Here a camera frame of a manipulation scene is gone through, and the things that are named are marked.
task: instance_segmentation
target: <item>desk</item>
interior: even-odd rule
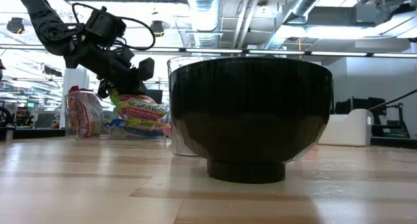
[[[0,145],[0,223],[417,223],[417,150],[316,146],[275,184],[209,178],[169,141]]]

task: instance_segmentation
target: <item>bowl rim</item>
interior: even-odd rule
[[[315,64],[313,62],[309,62],[309,61],[303,61],[303,60],[299,60],[299,59],[293,59],[293,58],[284,58],[284,57],[222,57],[222,58],[213,58],[213,59],[207,59],[205,61],[199,61],[199,62],[195,62],[195,63],[191,63],[191,64],[186,64],[184,66],[181,66],[180,68],[177,68],[176,70],[172,71],[171,74],[169,75],[169,77],[174,73],[177,72],[178,70],[183,70],[185,68],[188,68],[189,66],[192,66],[194,64],[197,63],[208,63],[208,62],[215,62],[215,61],[224,61],[224,60],[233,60],[233,59],[260,59],[260,60],[264,60],[264,59],[275,59],[275,60],[286,60],[286,61],[291,61],[291,62],[295,62],[295,63],[304,63],[304,64],[309,64],[309,65],[313,65],[316,66],[315,68],[322,68],[323,71],[327,71],[329,74],[332,74],[332,72],[326,68],[323,65],[320,64]]]

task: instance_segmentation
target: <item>ceiling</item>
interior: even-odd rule
[[[71,11],[70,3],[65,0],[48,0],[51,6],[57,11],[65,22],[75,22]],[[233,34],[237,26],[239,5],[242,0],[222,0],[220,16],[220,32],[222,34],[219,47],[230,48]],[[264,44],[274,34],[274,18],[279,6],[285,5],[292,0],[260,0],[266,3],[266,10],[256,10],[253,20],[250,23],[250,32],[244,39],[244,46],[257,46]],[[316,7],[353,7],[359,1],[361,3],[375,4],[389,2],[393,0],[320,0]],[[121,2],[83,2],[88,5],[100,8],[105,5],[108,12],[118,15],[135,18],[150,24],[154,20],[164,22],[165,35],[157,38],[156,47],[193,47],[194,37],[192,20],[190,19],[190,8],[184,4],[171,3],[121,3]],[[27,11],[19,0],[0,0],[0,44],[25,44],[40,45],[36,37]],[[77,13],[81,21],[86,21],[89,17],[88,8],[77,8]],[[6,29],[6,24],[11,17],[23,18],[25,31],[23,34],[15,35]],[[125,38],[130,45],[148,46],[151,43],[151,36],[146,29],[134,23],[127,23],[128,29]],[[367,40],[329,40],[316,38],[294,38],[287,39],[284,43],[287,49],[302,50],[321,50],[321,51],[392,51],[401,52],[410,47],[407,39],[388,38],[388,39],[367,39]],[[5,77],[27,77],[27,78],[49,78],[42,73],[44,65],[57,70],[65,71],[65,64],[61,57],[56,57],[45,51],[25,51],[25,50],[1,50],[1,59],[7,70],[4,71]],[[136,55],[133,60],[137,64],[140,60],[147,58],[148,55]],[[167,81],[168,59],[174,56],[154,56],[156,60],[155,75],[151,81]],[[332,59],[326,57],[312,57],[311,61],[319,61],[324,64]],[[91,79],[95,80],[95,75],[91,73]],[[56,91],[56,95],[62,94],[60,83],[41,82],[42,85],[50,86],[50,90]],[[92,89],[96,89],[98,83],[91,83]]]

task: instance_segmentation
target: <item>white wall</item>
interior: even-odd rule
[[[328,68],[334,75],[335,103],[352,96],[384,98],[388,101],[417,89],[417,61],[414,59],[347,57]],[[417,94],[401,102],[404,103],[404,120],[409,132],[411,136],[417,135]],[[387,117],[397,120],[398,111],[389,109]]]

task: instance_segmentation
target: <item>wooden surface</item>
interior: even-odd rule
[[[209,178],[164,140],[0,144],[0,223],[417,223],[417,150],[316,146],[264,185]]]

